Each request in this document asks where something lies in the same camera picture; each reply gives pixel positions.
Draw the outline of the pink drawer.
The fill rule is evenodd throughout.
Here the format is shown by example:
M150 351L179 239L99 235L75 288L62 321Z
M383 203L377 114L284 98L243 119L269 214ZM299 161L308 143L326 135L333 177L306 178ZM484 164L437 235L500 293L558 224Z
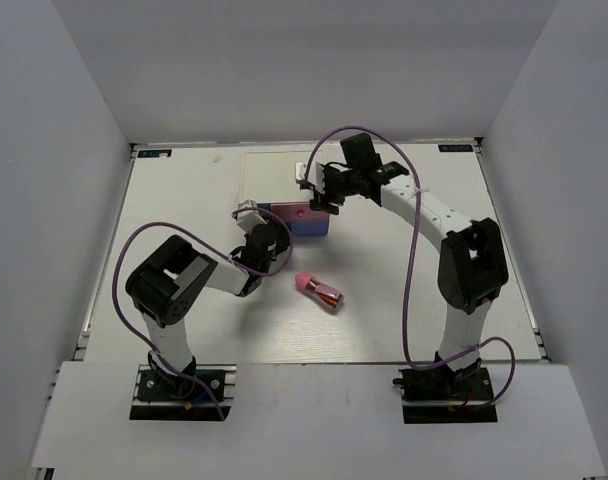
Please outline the pink drawer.
M285 223L323 223L329 222L329 214L315 211L308 202L271 203L270 210Z

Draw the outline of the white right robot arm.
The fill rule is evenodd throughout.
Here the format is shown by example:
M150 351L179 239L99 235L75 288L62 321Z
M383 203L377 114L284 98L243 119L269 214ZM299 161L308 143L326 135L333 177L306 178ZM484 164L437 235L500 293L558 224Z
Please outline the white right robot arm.
M336 215L350 196L370 200L413 228L403 287L402 329L409 329L410 290L417 245L425 238L438 253L437 286L447 312L442 341L429 364L413 361L409 336L402 348L408 369L396 385L408 400L457 399L467 394L480 370L482 331L493 302L508 282L508 266L499 225L474 220L450 208L422 187L407 155L386 163L376 151L376 133L354 128L341 141L343 161L322 164L309 158L296 176L311 192L314 211Z

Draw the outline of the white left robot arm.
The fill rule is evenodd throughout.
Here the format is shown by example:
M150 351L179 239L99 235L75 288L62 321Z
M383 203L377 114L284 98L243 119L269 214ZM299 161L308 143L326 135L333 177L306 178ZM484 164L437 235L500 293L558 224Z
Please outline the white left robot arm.
M125 291L145 320L153 347L151 369L172 398L195 387L196 360L188 346L185 317L205 288L246 297L277 270L274 263L291 246L287 227L263 220L244 235L245 244L220 263L178 235L165 240L128 277Z

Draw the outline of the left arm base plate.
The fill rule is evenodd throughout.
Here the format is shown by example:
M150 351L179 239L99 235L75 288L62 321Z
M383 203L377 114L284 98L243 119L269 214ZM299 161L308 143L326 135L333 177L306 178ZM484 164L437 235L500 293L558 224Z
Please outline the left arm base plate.
M206 390L191 380L169 383L150 366L140 365L136 376L129 419L132 421L221 422L234 400L237 367L201 366L196 376L212 391L216 406Z

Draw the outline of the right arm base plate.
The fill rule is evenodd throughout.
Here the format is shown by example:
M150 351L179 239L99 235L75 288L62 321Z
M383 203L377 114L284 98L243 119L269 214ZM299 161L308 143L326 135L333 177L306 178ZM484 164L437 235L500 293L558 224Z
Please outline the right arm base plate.
M400 370L392 385L401 394L407 425L497 423L494 391L486 368L452 382L441 370Z

